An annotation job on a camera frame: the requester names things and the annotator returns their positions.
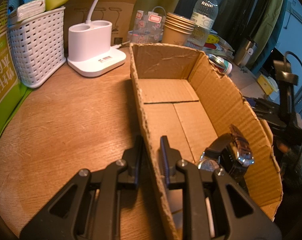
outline bottle label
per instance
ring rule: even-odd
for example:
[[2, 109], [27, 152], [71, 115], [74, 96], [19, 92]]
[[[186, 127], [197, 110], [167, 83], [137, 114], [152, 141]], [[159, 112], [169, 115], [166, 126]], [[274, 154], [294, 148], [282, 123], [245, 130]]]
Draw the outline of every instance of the bottle label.
[[209, 17], [193, 12], [191, 16], [191, 20], [198, 26], [210, 31], [213, 27], [214, 20]]

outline woven plastic basket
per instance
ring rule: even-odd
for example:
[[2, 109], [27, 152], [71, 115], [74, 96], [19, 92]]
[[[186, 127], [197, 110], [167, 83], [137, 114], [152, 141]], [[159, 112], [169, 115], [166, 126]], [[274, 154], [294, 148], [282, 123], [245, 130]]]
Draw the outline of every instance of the woven plastic basket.
[[14, 64], [27, 87], [40, 87], [66, 61], [64, 9], [44, 12], [9, 27]]

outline lamp base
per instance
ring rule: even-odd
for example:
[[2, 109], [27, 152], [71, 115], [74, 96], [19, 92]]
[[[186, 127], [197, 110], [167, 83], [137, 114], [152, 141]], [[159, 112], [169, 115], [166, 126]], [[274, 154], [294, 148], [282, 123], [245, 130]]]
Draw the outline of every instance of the lamp base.
[[115, 69], [125, 62], [126, 54], [123, 51], [110, 47], [110, 50], [84, 61], [71, 61], [68, 65], [84, 77], [98, 77]]

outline white bottle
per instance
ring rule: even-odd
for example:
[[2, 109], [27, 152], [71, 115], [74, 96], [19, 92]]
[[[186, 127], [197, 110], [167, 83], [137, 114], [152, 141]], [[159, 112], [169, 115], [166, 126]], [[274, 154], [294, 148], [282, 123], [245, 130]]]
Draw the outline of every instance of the white bottle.
[[214, 24], [218, 13], [216, 0], [198, 0], [194, 6], [191, 20], [195, 28], [188, 38], [187, 47], [202, 49]]

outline table surface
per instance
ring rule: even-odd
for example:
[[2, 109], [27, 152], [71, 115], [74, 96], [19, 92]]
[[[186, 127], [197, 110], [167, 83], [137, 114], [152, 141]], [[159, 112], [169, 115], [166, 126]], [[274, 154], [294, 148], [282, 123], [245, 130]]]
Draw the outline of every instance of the table surface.
[[[18, 236], [32, 216], [81, 168], [96, 171], [119, 159], [140, 134], [124, 65], [85, 78], [67, 64], [34, 90], [0, 139], [0, 215]], [[263, 91], [248, 72], [231, 79], [245, 96]], [[121, 239], [165, 239], [146, 164], [138, 192], [121, 196]]]

